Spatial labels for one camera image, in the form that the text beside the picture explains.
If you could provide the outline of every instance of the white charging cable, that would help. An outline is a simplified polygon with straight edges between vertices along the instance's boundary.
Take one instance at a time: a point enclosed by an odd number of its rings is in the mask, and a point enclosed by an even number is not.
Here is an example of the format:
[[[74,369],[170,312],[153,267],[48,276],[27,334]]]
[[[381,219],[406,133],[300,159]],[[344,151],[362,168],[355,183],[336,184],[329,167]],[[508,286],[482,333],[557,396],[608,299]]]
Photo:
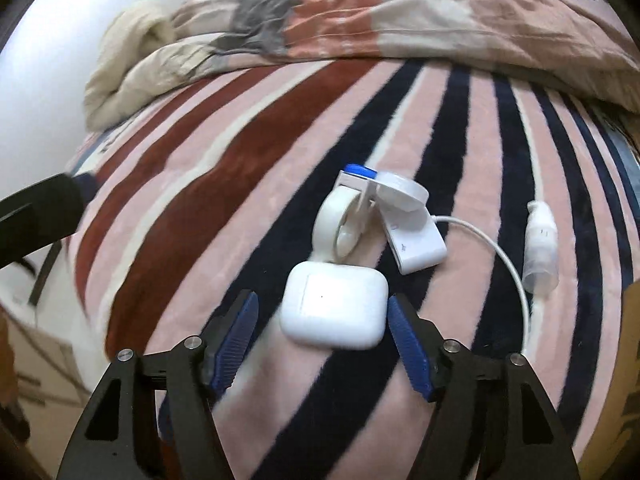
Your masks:
[[[504,265],[507,267],[511,277],[513,278],[513,283],[516,286],[516,290],[518,291],[518,297],[520,298],[520,304],[522,306],[522,350],[520,351],[525,357],[527,348],[529,347],[529,303],[527,303],[527,297],[524,294],[524,287],[522,286],[522,281],[518,275],[518,271],[513,266],[513,263],[507,256],[507,254],[500,248],[500,246],[494,242],[488,235],[483,233],[480,229],[478,229],[475,225],[470,224],[469,222],[465,222],[459,218],[455,218],[453,216],[437,216],[434,215],[433,221],[438,222],[446,222],[449,224],[456,224],[466,229],[469,229],[471,232],[478,235],[482,240],[491,245],[494,248],[496,254],[500,256],[500,259],[504,262]]]

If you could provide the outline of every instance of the striped blanket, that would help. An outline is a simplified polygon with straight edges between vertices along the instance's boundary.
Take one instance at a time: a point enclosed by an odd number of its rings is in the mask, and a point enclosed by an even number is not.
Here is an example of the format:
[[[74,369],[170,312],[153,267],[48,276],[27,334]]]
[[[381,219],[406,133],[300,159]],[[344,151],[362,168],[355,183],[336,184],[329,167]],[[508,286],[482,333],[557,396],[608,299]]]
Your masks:
[[[213,416],[236,478],[404,479],[432,406],[392,337],[367,351],[299,346],[278,304],[308,258],[318,209],[348,162],[414,178],[432,214],[472,222],[522,270],[527,202],[551,207],[560,283],[533,298],[534,368],[579,459],[609,388],[621,293],[640,276],[640,210],[599,111],[567,94],[437,60],[323,60],[206,78],[91,136],[102,184],[69,243],[109,356],[198,333],[242,288],[257,337]],[[445,338],[520,349],[522,318],[494,252],[440,227],[441,265],[398,273],[381,226],[348,263],[379,269]]]

